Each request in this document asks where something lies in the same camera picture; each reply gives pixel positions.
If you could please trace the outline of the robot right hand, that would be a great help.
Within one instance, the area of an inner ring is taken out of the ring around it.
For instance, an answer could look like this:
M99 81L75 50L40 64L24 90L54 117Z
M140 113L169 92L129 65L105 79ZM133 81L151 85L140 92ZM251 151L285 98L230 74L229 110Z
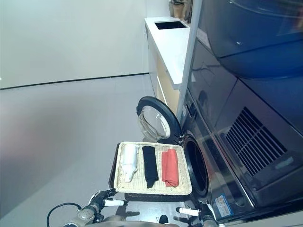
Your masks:
M198 217L199 220L213 219L216 220L212 210L206 203L199 203L197 209L177 207L177 213Z

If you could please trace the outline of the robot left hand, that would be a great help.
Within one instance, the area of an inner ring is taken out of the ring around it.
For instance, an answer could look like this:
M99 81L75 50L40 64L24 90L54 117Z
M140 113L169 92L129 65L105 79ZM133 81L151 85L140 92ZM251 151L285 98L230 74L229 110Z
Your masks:
M128 204L126 200L116 200L114 188L105 191L97 191L89 200L88 206L94 206L97 212L100 212L104 207L124 206Z

